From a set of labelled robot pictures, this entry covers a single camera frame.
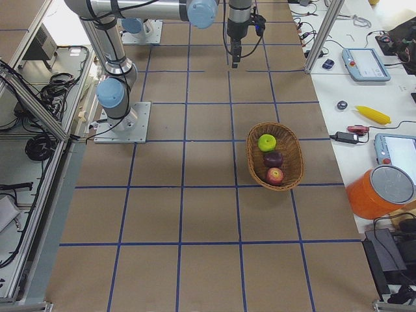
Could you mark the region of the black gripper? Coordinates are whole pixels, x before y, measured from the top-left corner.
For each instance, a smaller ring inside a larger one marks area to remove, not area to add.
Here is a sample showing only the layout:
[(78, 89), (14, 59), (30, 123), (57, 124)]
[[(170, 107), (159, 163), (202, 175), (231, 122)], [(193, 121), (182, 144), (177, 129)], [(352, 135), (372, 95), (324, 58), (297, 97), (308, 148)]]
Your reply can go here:
[(241, 40), (247, 35), (250, 20), (236, 22), (231, 19), (227, 20), (227, 35), (230, 38), (232, 68), (238, 68), (241, 59), (242, 47)]

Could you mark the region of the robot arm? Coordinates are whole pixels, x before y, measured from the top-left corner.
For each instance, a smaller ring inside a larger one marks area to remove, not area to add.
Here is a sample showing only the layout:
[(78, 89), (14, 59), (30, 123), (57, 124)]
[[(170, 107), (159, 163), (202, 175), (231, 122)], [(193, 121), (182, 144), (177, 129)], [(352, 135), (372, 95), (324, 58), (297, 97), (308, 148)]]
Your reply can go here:
[(109, 123), (116, 125), (133, 116), (130, 93), (137, 67), (127, 57), (118, 24), (127, 32), (146, 20), (189, 22), (199, 29), (210, 27), (218, 14), (218, 1), (66, 1), (77, 14), (106, 74), (96, 96)]

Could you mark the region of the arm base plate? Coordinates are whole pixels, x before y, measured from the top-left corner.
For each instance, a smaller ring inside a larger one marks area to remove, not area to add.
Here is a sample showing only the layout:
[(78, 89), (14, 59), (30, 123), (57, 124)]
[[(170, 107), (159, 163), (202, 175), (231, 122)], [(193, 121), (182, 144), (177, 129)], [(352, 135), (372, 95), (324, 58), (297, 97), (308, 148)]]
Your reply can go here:
[(121, 19), (121, 38), (125, 45), (159, 45), (163, 22), (157, 19)]
[(97, 135), (93, 137), (96, 144), (132, 144), (145, 143), (148, 133), (151, 102), (134, 102), (130, 113), (119, 123), (109, 120), (99, 123)]

